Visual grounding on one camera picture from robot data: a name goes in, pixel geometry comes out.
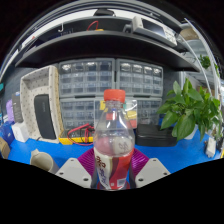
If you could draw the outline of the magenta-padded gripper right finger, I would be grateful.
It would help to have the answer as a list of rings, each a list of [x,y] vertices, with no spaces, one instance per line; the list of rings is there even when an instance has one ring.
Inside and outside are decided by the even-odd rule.
[[[148,158],[135,149],[129,169],[130,188],[140,188],[170,174],[158,158]]]

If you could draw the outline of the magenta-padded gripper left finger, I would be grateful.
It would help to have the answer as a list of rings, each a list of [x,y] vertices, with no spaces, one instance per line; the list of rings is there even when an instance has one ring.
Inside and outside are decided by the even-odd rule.
[[[78,158],[69,158],[56,175],[84,188],[95,188],[97,171],[94,150],[89,149]]]

